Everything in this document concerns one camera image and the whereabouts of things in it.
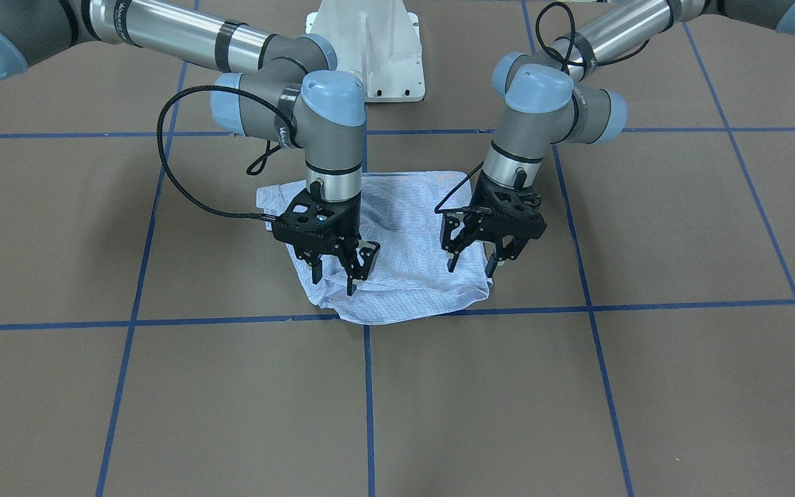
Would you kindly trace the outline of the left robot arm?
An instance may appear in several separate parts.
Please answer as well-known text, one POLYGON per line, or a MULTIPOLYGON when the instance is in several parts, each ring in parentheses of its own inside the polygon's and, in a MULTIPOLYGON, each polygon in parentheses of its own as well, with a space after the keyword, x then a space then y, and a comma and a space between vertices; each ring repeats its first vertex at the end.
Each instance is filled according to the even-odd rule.
POLYGON ((602 144, 620 135, 628 119, 621 95, 584 86, 603 66, 630 59, 654 35, 703 14, 718 14, 782 34, 795 35, 795 1, 629 1, 600 14, 532 55, 499 60, 492 82, 504 98, 488 154, 476 167, 470 204, 436 207, 442 215, 441 247, 453 271, 474 242, 494 251, 487 277, 520 257, 527 242, 546 229, 533 188, 554 144, 602 144))

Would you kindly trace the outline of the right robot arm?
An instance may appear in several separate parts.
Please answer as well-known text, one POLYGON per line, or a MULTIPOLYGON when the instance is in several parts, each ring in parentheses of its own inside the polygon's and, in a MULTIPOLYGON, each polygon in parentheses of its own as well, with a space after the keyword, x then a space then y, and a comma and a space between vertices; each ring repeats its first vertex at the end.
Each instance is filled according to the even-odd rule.
POLYGON ((163 170, 182 195, 215 216, 271 224, 313 283, 322 281, 323 257, 341 265, 347 295, 367 280, 380 245, 360 232, 365 90, 337 69, 331 42, 314 34, 283 37, 167 1, 0 1, 0 81, 91 41, 145 48, 217 75, 174 94, 157 119, 163 170), (180 101, 200 94, 209 95, 221 129, 266 142, 248 174, 259 174, 279 151, 303 151, 305 186, 283 213, 217 210, 179 182, 164 125, 180 101))

